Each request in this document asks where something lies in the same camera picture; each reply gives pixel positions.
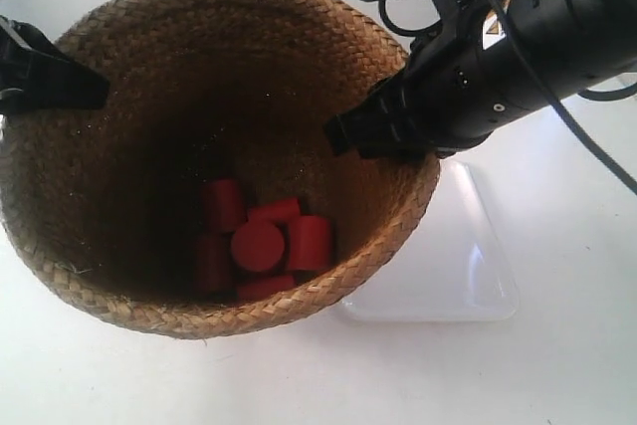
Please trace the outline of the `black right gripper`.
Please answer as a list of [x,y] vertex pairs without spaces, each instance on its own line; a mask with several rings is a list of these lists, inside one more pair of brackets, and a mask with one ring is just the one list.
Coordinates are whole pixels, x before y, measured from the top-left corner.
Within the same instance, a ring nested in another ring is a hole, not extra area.
[[471,22],[448,46],[441,37],[415,39],[403,69],[324,124],[332,153],[418,164],[433,151],[473,148],[527,115],[497,84],[497,73],[513,68],[513,55],[498,62],[495,49],[484,47],[483,30],[482,21]]

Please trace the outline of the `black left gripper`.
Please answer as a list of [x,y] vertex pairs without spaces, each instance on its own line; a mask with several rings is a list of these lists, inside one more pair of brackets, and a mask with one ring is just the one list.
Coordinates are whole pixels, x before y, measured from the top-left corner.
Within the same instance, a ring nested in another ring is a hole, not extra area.
[[1,16],[1,113],[101,109],[109,81],[63,54],[35,26]]

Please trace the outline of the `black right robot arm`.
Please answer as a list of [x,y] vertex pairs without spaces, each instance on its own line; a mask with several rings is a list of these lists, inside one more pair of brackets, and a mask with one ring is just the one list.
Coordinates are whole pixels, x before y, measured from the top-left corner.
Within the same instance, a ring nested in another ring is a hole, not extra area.
[[[363,0],[384,7],[388,0]],[[432,0],[410,54],[324,127],[335,154],[442,156],[636,66],[636,0]]]

